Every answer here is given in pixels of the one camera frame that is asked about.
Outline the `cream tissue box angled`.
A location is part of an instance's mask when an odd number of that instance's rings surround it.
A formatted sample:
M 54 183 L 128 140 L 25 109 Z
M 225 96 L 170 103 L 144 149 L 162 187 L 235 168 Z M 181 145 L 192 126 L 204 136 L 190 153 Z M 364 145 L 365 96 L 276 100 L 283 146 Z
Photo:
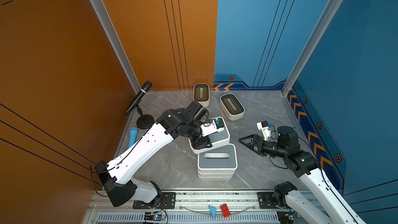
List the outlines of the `cream tissue box angled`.
M 245 109 L 233 93 L 222 95 L 220 106 L 226 117 L 231 121 L 236 121 L 244 116 Z

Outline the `grey lid tissue box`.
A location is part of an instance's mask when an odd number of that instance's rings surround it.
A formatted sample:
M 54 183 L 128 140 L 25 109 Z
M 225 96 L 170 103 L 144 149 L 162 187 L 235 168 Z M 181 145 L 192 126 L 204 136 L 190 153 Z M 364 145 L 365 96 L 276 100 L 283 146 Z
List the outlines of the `grey lid tissue box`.
M 232 177 L 235 174 L 235 170 L 198 170 L 198 176 L 202 178 L 222 178 L 222 177 Z
M 205 172 L 234 172 L 238 168 L 236 147 L 228 144 L 198 155 L 198 169 Z
M 214 133 L 214 134 L 211 134 L 209 136 L 201 136 L 200 137 L 200 138 L 209 138 L 211 140 L 211 143 L 212 143 L 212 147 L 211 148 L 203 148 L 203 149 L 200 149 L 200 150 L 193 149 L 193 141 L 188 139 L 189 140 L 189 145 L 190 145 L 190 148 L 192 149 L 192 151 L 195 154 L 199 154 L 199 153 L 202 153 L 202 152 L 207 152 L 207 151 L 210 151 L 212 149 L 216 149 L 216 148 L 228 145 L 230 143 L 230 133 L 229 133 L 229 130 L 228 130 L 228 127 L 227 127 L 227 124 L 226 124 L 225 120 L 224 120 L 224 123 L 225 123 L 225 128 L 224 128 L 224 130 L 222 132 Z

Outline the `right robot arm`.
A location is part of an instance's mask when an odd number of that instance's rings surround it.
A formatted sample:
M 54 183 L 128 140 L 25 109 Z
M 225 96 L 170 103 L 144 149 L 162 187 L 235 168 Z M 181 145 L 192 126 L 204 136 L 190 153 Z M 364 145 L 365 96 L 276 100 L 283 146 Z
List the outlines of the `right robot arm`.
M 282 158 L 285 168 L 292 171 L 308 187 L 324 210 L 321 211 L 308 202 L 290 182 L 275 186 L 275 206 L 294 210 L 309 224 L 364 223 L 331 183 L 315 156 L 301 149 L 299 136 L 294 128 L 281 126 L 277 130 L 271 130 L 267 122 L 259 122 L 258 128 L 262 131 L 262 136 L 253 134 L 238 141 L 257 155 Z

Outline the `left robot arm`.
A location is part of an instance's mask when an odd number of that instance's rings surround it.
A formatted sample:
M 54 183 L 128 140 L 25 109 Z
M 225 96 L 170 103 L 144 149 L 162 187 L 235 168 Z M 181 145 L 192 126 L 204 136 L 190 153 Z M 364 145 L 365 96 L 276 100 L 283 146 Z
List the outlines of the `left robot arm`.
M 106 195 L 114 207 L 130 200 L 142 201 L 150 208 L 158 207 L 162 191 L 154 182 L 145 182 L 133 176 L 138 169 L 164 146 L 179 136 L 188 138 L 194 148 L 203 149 L 211 144 L 209 135 L 224 129 L 219 118 L 210 119 L 208 110 L 193 101 L 187 108 L 166 110 L 132 147 L 119 157 L 100 161 L 95 165 Z

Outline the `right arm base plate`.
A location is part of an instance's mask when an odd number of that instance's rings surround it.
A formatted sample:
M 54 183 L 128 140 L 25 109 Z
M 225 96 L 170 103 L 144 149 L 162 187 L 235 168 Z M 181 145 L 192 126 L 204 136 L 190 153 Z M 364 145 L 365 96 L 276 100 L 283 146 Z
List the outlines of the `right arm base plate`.
M 262 191 L 257 193 L 260 209 L 277 209 L 274 192 Z

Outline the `bamboo lid tissue box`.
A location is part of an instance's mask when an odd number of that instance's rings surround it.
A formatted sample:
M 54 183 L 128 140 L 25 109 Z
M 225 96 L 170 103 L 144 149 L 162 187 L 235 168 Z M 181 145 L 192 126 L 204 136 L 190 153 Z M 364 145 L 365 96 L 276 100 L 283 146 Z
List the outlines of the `bamboo lid tissue box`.
M 228 181 L 231 180 L 232 177 L 201 177 L 199 179 L 202 181 Z

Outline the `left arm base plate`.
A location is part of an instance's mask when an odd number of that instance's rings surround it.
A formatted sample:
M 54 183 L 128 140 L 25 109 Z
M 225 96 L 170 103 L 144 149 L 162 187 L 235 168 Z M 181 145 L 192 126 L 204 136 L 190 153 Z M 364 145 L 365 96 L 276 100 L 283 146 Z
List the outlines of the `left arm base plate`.
M 157 195 L 151 202 L 134 201 L 133 209 L 174 209 L 176 201 L 175 192 L 163 192 Z

